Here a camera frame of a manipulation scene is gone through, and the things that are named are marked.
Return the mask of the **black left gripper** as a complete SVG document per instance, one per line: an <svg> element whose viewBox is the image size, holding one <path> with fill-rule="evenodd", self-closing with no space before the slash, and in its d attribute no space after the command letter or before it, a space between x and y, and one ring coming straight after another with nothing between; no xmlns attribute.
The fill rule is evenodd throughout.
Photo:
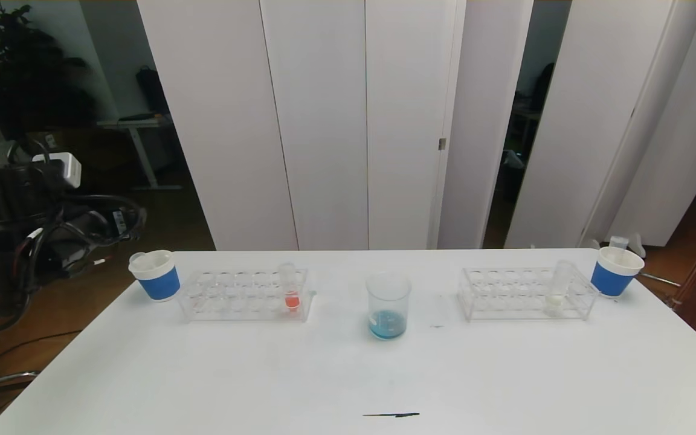
<svg viewBox="0 0 696 435"><path fill-rule="evenodd" d="M93 210L81 208L68 219L68 231L93 246L113 246L124 240L138 240L146 226L144 207Z"/></svg>

